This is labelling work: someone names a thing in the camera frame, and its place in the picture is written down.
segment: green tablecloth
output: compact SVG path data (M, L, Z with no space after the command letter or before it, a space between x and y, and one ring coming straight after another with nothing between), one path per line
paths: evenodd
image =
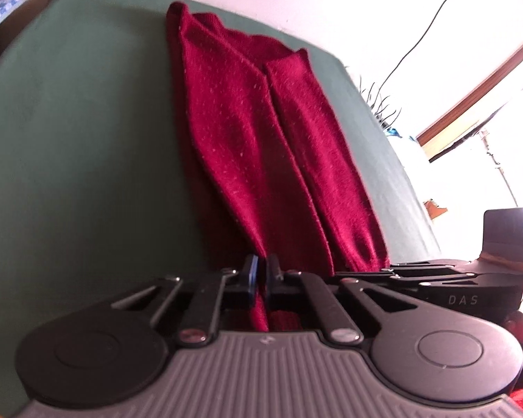
M172 1L53 0L0 60L2 414L25 400L13 355L29 329L152 276L205 271L172 126ZM309 49L392 260L437 256L430 221L343 65L253 20L187 3Z

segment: black cable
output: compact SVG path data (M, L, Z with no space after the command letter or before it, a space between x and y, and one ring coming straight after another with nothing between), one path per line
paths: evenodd
M474 128L470 129L467 133L465 133L461 138L459 138L457 141L454 141L450 146L445 148L443 151L439 152L435 156L431 157L430 163L438 160L441 156L446 155L448 152L452 152L453 149L457 148L458 146L461 146L465 141L469 140L469 138L474 137L477 133L481 131L481 129L488 124L494 116L496 116L502 108L504 108L511 100L508 100L505 104L503 104L500 108L498 108L494 113L492 113L489 117L484 119L483 122L475 126Z
M408 55L414 50L416 49L417 45L420 44L420 42L422 41L422 39L424 39L424 36L426 36L426 34L428 33L428 31L430 30L430 28L432 27L432 24L434 23L434 21L436 20L436 17L438 16L439 12L442 10L442 8L444 7L444 5L446 4L447 0L444 0L442 2L441 5L439 5L439 8L438 10L436 11L436 13L434 14L434 18L432 19L432 21L430 22L430 25L428 25L428 28L426 29L426 31L424 32L424 34L422 36L420 36L420 39L417 40L417 43L414 44L414 46L408 51L406 52L405 55L403 55L403 58L401 58L401 60L399 60L399 62L397 63L397 66L395 66L393 68L393 70L389 73L389 75L385 78L384 82L381 84L381 86L379 87L378 89L378 93L381 91L381 88L383 85L385 85L385 82L388 81L389 77L391 77L393 75L393 73L397 70L397 68L401 65L401 63L403 62L403 60L405 58L408 57Z

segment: wall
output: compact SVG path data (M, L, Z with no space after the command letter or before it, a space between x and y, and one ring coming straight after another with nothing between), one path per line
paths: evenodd
M355 81L385 78L442 0L200 0L307 39L338 56ZM418 133L523 41L523 0L450 0L384 87Z

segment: wooden frame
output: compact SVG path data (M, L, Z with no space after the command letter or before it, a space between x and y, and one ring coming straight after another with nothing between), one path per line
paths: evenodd
M504 61L492 74L486 77L469 94L461 99L453 108L431 124L417 136L421 146L424 146L435 136L439 135L447 126L455 122L463 113L482 99L504 77L523 61L523 45L519 47L506 61Z

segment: ribbed plastic surface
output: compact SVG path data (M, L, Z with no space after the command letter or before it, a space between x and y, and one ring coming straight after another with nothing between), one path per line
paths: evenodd
M355 351L305 333L221 333L180 350L138 396L97 410L30 403L22 418L510 418L508 398L467 410L424 406L388 390Z

